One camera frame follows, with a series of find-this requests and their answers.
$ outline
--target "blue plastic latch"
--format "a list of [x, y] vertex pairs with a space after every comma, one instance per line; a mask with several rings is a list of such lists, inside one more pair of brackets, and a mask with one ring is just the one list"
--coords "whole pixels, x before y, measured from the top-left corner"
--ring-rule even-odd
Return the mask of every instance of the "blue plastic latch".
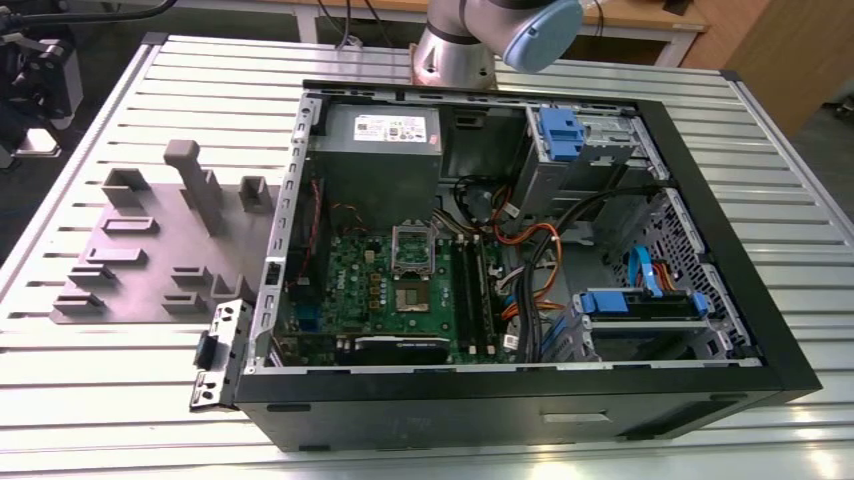
[[597, 311], [597, 300], [593, 293], [582, 293], [582, 312], [593, 313]]
[[706, 295], [704, 295], [700, 292], [694, 292], [694, 295], [692, 295], [692, 298], [694, 299], [694, 306], [697, 307], [697, 313], [700, 314], [701, 317], [705, 317], [706, 314], [709, 313], [709, 302], [706, 301]]
[[629, 311], [622, 292], [589, 292], [582, 294], [585, 313], [625, 313]]
[[597, 310], [602, 313], [628, 312], [626, 297], [622, 292], [593, 292]]
[[539, 125], [546, 137], [549, 158], [557, 162], [578, 159], [585, 148], [585, 126], [566, 108], [541, 108]]

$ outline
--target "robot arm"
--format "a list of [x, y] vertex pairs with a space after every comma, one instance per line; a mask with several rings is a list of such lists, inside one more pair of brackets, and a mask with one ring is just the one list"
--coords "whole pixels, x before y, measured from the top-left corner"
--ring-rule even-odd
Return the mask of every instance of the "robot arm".
[[573, 43], [582, 17], [579, 0], [434, 1], [413, 59], [417, 83], [490, 88], [495, 55], [538, 72]]

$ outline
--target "blue cable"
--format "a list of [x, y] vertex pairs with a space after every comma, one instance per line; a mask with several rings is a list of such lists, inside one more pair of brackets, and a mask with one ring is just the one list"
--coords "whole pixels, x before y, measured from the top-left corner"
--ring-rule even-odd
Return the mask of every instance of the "blue cable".
[[638, 274], [638, 269], [641, 269], [641, 273], [644, 275], [644, 283], [653, 292], [654, 297], [661, 297], [665, 295], [661, 287], [658, 286], [658, 282], [656, 281], [656, 270], [653, 269], [653, 258], [650, 257], [650, 251], [646, 247], [638, 245], [632, 249], [632, 254], [629, 256], [629, 286], [636, 286], [636, 275]]

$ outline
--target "metal frame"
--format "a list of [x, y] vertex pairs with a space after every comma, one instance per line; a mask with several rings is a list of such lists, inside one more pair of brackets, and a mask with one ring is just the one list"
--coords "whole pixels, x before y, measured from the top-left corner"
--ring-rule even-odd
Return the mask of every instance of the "metal frame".
[[[226, 57], [221, 65], [234, 59], [234, 69], [201, 64], [205, 55]], [[202, 161], [222, 181], [250, 174], [281, 183], [283, 169], [275, 165], [287, 152], [289, 136], [281, 139], [279, 132], [293, 129], [303, 79], [405, 84], [409, 53], [374, 48], [335, 52], [322, 45], [173, 36], [163, 53], [146, 47], [143, 56], [135, 63], [144, 62], [144, 68], [131, 67], [126, 77], [136, 78], [123, 77], [114, 95], [126, 107], [103, 115], [100, 132], [94, 125], [90, 134], [98, 141], [88, 153], [79, 153], [82, 165], [67, 168], [67, 183], [58, 183], [48, 197], [56, 206], [44, 207], [44, 217], [34, 219], [3, 272], [3, 472], [27, 477], [62, 472], [84, 478], [106, 473], [136, 479], [160, 478], [185, 467], [182, 475], [194, 478], [237, 471], [278, 478], [286, 471], [307, 478], [346, 472], [378, 480], [465, 472], [470, 478], [503, 480], [629, 479], [662, 472], [674, 478], [718, 479], [724, 464], [745, 477], [838, 478], [854, 470], [854, 302], [846, 290], [854, 285], [854, 249], [846, 240], [852, 230], [832, 220], [836, 203], [824, 189], [801, 180], [797, 172], [809, 168], [785, 137], [769, 136], [773, 123], [756, 113], [762, 112], [758, 104], [740, 98], [736, 82], [702, 70], [558, 62], [549, 76], [541, 76], [513, 74], [498, 66], [505, 91], [665, 102], [820, 374], [822, 391], [785, 407], [752, 409], [669, 441], [477, 451], [285, 455], [242, 413], [190, 414], [191, 362], [205, 325], [60, 327], [47, 319], [56, 295], [51, 285], [64, 282], [79, 239], [88, 235], [79, 229], [98, 221], [103, 197], [96, 182], [114, 165], [134, 165], [168, 181], [152, 165], [163, 151], [156, 143], [182, 128], [209, 150]], [[289, 62], [281, 65], [275, 59]], [[234, 128], [227, 135], [225, 126]], [[131, 147], [130, 139], [150, 144]], [[247, 148], [253, 144], [265, 149]]]

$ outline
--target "wooden desk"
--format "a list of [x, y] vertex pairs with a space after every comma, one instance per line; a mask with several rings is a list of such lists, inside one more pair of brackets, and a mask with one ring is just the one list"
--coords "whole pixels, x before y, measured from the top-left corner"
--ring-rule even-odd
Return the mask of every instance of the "wooden desk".
[[[317, 0], [269, 0], [275, 3], [294, 5], [301, 40], [318, 43], [315, 19], [323, 15]], [[668, 46], [656, 62], [661, 67], [678, 67], [682, 58], [692, 48], [697, 34], [709, 28], [709, 22], [698, 9], [692, 5], [685, 16], [662, 10], [662, 1], [657, 0], [602, 0], [605, 13], [605, 37], [656, 40]], [[346, 16], [346, 0], [325, 0], [330, 14]], [[430, 0], [371, 0], [383, 20], [426, 23]], [[353, 17], [373, 18], [363, 0], [353, 0]], [[585, 12], [585, 26], [581, 35], [595, 35], [600, 12], [591, 8]]]

